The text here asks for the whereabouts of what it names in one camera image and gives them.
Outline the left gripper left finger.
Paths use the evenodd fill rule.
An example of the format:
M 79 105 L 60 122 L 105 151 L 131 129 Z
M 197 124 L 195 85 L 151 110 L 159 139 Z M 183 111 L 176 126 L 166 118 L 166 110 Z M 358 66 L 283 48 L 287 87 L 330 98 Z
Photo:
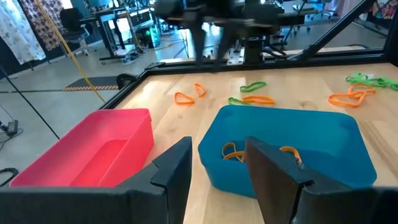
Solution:
M 1 223 L 183 223 L 191 179 L 185 136 L 115 187 L 2 188 Z

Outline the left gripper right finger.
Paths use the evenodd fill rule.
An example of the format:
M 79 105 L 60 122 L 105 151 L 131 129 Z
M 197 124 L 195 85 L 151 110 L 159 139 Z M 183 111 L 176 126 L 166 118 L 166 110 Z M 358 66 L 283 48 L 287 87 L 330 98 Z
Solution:
M 255 137 L 249 177 L 265 223 L 397 223 L 397 188 L 351 188 Z

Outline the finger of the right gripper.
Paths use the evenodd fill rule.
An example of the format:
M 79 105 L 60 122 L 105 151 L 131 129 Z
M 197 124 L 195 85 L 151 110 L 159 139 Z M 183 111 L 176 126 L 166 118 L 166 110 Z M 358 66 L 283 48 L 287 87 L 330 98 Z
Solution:
M 217 62 L 221 62 L 225 53 L 229 50 L 232 44 L 239 38 L 238 33 L 235 30 L 224 30 L 219 42 L 217 50 Z
M 203 63 L 203 50 L 205 48 L 205 31 L 200 27 L 192 27 L 190 29 L 192 40 L 195 48 L 195 60 L 197 67 Z

